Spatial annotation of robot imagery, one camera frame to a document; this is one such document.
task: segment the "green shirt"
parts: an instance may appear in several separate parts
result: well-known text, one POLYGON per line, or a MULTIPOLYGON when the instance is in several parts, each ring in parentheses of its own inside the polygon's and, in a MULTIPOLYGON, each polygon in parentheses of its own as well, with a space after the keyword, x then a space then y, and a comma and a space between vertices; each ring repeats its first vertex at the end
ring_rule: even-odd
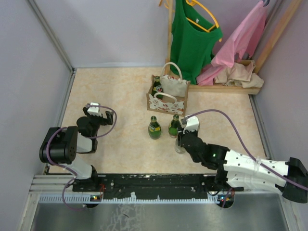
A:
MULTIPOLYGON (((208 33, 191 24, 186 17, 205 29, 209 29, 213 24, 203 18, 185 0, 176 0, 172 24, 171 61, 179 66, 183 79, 190 80, 191 84, 197 84, 197 76, 200 75, 202 68, 211 62, 212 49, 223 34, 220 27, 214 27, 208 33)), ((179 74, 175 67, 171 66, 171 70, 179 74)))

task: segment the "wooden post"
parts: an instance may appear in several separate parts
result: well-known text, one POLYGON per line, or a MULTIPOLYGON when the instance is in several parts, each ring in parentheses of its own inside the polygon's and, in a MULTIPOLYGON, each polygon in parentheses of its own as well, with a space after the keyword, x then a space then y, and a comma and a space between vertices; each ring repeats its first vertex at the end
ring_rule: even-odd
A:
MULTIPOLYGON (((170 57, 171 57, 172 11, 173 11, 173 0, 169 0, 168 45, 167 45, 167 58, 166 58, 166 63, 170 62, 170 57)), ((166 66, 166 68, 165 68, 165 75, 169 74, 169 72, 170 72, 170 65, 166 66)))
POLYGON ((297 8, 299 7, 302 0, 292 0, 286 11, 284 12, 282 18, 280 19, 279 23, 276 25, 274 32, 272 33, 271 37, 269 38, 267 44, 265 45, 262 53, 256 60, 256 68, 255 73, 258 73, 263 64, 265 63, 267 57, 269 56, 271 50, 274 48, 276 42, 278 41, 279 37, 283 33, 284 29, 288 25, 289 21, 295 14, 297 8))

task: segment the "beige marble surface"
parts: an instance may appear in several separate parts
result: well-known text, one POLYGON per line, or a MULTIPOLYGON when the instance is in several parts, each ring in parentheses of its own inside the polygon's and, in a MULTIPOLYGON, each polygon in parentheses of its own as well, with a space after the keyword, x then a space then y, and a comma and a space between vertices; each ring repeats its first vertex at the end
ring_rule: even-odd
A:
MULTIPOLYGON (((98 139, 95 154, 80 154, 100 173, 212 173, 192 162, 188 153, 175 152, 175 139, 168 134, 172 115, 147 111, 146 92, 151 75, 160 67, 78 69, 66 108, 63 126, 74 126, 82 107, 90 102, 113 108, 118 114, 115 129, 98 139), (162 136, 148 135, 150 117, 155 115, 162 126, 162 136)), ((247 148, 254 156, 265 157, 248 95, 189 92, 187 115, 215 108, 228 114, 247 148)), ((233 128, 224 116, 206 113, 198 116, 199 137, 204 142, 227 146, 245 154, 233 128)), ((99 134, 110 126, 101 126, 99 134)), ((51 173, 63 172, 51 167, 51 173)))

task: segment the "gray wall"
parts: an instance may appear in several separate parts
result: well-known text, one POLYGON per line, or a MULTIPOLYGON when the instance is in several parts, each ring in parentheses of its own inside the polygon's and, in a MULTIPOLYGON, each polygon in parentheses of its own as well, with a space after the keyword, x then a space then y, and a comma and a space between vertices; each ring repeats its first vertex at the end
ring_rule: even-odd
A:
POLYGON ((70 72, 25 0, 0 2, 0 230, 17 229, 70 72))
MULTIPOLYGON (((159 0, 36 0, 74 67, 162 65, 168 10, 159 0)), ((257 0, 200 0, 216 17, 223 45, 257 0)), ((276 0, 271 0, 269 11, 276 0)), ((194 6, 210 22, 200 6, 194 6)))
MULTIPOLYGON (((259 72, 265 84, 257 104, 275 159, 296 157, 308 168, 307 12, 304 0, 259 72)), ((308 230, 308 205, 298 207, 308 230)))

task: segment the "pink cloth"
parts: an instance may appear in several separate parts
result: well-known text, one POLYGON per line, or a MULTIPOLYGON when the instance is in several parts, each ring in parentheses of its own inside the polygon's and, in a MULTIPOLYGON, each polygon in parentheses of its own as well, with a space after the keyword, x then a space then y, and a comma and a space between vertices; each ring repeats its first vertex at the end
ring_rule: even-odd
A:
POLYGON ((263 1, 258 2, 218 51, 211 64, 203 68, 202 74, 197 77, 199 85, 213 85, 213 79, 221 71, 227 67, 233 67, 236 54, 238 54, 239 60, 242 59, 245 52, 249 56, 254 54, 266 20, 267 10, 263 4, 263 1))

